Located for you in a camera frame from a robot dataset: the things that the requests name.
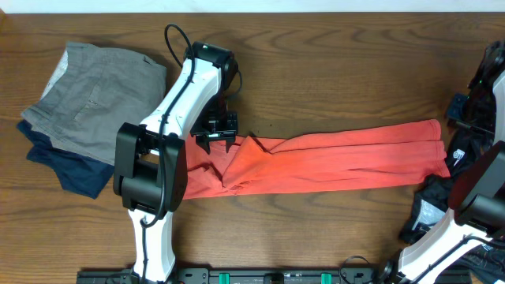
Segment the red printed t-shirt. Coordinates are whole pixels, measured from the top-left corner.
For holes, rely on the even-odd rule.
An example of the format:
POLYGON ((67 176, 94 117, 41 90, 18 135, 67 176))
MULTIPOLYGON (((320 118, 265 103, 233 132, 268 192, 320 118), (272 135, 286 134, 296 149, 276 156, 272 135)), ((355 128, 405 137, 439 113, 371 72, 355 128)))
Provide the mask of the red printed t-shirt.
POLYGON ((229 148, 219 141, 210 149, 186 142, 187 200, 377 189, 450 175, 437 120, 288 140, 240 136, 229 148))

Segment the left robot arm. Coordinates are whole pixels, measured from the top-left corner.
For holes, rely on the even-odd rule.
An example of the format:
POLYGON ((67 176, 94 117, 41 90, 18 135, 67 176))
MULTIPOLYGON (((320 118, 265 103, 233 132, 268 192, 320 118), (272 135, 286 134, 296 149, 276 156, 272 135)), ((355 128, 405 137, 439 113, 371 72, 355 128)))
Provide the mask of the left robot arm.
POLYGON ((239 76, 234 52, 195 42, 185 50, 181 73, 165 99, 140 124, 118 130, 114 193, 133 222, 136 262, 121 283, 165 283, 175 265, 173 213, 188 184, 186 141, 209 153, 222 141, 230 148, 238 116, 224 92, 239 76))

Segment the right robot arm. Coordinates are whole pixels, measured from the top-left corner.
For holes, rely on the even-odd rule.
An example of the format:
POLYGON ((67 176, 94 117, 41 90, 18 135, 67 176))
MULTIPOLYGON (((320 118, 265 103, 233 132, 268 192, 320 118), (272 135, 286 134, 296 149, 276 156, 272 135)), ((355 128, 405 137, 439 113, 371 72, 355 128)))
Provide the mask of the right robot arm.
POLYGON ((447 108, 456 129, 448 178, 432 177, 414 197, 402 232, 407 247, 372 283, 504 281, 504 42, 488 45, 468 84, 447 108))

